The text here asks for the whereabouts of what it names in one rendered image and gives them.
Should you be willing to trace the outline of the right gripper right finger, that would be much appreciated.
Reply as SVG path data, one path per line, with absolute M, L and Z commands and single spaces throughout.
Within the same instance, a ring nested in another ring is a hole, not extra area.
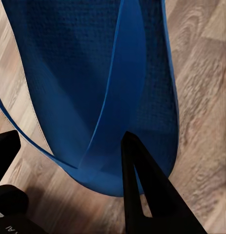
M 121 157 L 126 234 L 207 234 L 134 133 L 125 133 Z M 134 165 L 152 217 L 143 214 Z

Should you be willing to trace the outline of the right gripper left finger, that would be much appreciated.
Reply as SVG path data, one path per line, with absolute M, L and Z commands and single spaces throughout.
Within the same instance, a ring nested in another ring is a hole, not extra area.
M 0 134 L 0 181 L 21 148 L 17 130 Z

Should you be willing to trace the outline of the sandal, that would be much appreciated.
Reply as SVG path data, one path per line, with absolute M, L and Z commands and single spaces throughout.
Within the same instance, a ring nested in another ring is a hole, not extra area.
M 139 137 L 167 177 L 180 115 L 165 0 L 1 0 L 53 153 L 81 185 L 123 197 L 121 141 Z M 144 195 L 137 170 L 139 194 Z

